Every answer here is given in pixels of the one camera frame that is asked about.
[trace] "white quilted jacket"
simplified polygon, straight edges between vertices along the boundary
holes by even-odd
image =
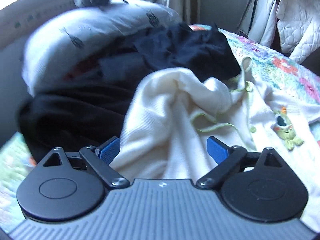
[[[320,0],[281,0],[276,16],[282,52],[301,64],[320,47]]]

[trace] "white pillow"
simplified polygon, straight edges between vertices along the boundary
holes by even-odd
[[[103,9],[81,8],[63,13],[39,27],[26,43],[22,77],[29,93],[52,87],[88,56],[111,43],[147,27],[181,21],[163,5],[142,0],[110,0]]]

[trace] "headboard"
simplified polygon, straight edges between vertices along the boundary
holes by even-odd
[[[0,50],[47,20],[75,8],[73,0],[18,0],[8,5],[0,10]]]

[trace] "black metal pole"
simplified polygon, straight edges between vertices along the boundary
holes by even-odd
[[[248,34],[249,34],[249,31],[251,30],[252,23],[253,23],[253,19],[254,19],[254,15],[255,15],[255,13],[256,13],[257,2],[258,2],[258,0],[254,0],[253,10],[252,10],[252,16],[251,16],[251,21],[250,21],[250,25],[249,25]]]

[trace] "gray ribbed panel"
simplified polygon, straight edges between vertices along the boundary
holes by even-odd
[[[14,240],[311,240],[315,235],[298,219],[258,224],[238,217],[213,191],[186,179],[136,179],[79,220],[55,225],[26,220],[10,233]]]

